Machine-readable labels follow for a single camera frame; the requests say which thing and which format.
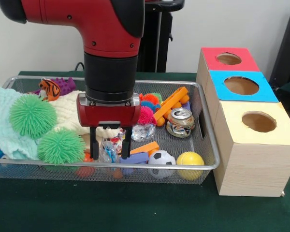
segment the shape sorter box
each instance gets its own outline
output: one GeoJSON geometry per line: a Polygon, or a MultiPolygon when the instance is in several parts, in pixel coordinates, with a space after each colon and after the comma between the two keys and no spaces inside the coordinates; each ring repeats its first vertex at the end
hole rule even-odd
{"type": "Polygon", "coordinates": [[[261,72],[210,71],[205,98],[213,126],[221,101],[278,102],[261,72]]]}
{"type": "Polygon", "coordinates": [[[290,118],[280,102],[220,101],[214,131],[219,195],[281,195],[290,177],[290,118]]]}
{"type": "Polygon", "coordinates": [[[259,68],[246,48],[201,48],[197,83],[206,93],[209,71],[259,72],[259,68]]]}

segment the red lid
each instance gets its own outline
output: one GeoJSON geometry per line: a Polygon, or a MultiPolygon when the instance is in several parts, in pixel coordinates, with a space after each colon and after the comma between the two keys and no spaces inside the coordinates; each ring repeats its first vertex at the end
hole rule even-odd
{"type": "Polygon", "coordinates": [[[201,50],[209,70],[260,72],[247,48],[203,47],[201,50]]]}

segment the purple foam block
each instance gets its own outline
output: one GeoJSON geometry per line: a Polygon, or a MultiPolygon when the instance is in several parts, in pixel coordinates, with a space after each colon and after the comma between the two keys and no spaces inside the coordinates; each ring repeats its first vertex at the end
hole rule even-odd
{"type": "Polygon", "coordinates": [[[60,96],[67,95],[68,93],[71,93],[76,89],[76,84],[73,81],[73,78],[70,77],[67,82],[64,81],[63,78],[59,79],[56,78],[56,80],[52,79],[57,85],[60,87],[60,96]]]}
{"type": "Polygon", "coordinates": [[[182,107],[186,110],[190,110],[191,111],[191,108],[190,108],[190,102],[187,102],[186,104],[182,104],[182,107]]]}
{"type": "MultiPolygon", "coordinates": [[[[133,163],[146,164],[148,161],[149,161],[148,152],[135,153],[127,159],[123,159],[121,157],[119,159],[120,163],[128,163],[128,164],[133,164],[133,163]]],[[[133,172],[134,172],[134,168],[123,168],[122,169],[123,175],[130,175],[133,172]]]]}

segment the green puffer ball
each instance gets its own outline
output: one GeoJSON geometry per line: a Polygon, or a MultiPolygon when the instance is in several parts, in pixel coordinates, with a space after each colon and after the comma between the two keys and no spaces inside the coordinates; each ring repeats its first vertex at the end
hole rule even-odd
{"type": "Polygon", "coordinates": [[[85,142],[74,131],[60,129],[46,134],[38,145],[39,159],[45,163],[64,164],[82,162],[85,142]]]}
{"type": "Polygon", "coordinates": [[[9,121],[20,135],[39,139],[53,129],[57,115],[47,101],[42,101],[37,95],[24,94],[12,105],[9,121]]]}

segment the orange puffer ball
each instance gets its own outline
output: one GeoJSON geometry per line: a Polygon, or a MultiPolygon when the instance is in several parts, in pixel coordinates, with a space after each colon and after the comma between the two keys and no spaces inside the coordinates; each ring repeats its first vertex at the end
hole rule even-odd
{"type": "Polygon", "coordinates": [[[153,103],[154,105],[159,104],[159,98],[151,93],[147,93],[145,95],[140,94],[141,101],[149,101],[153,103]]]}

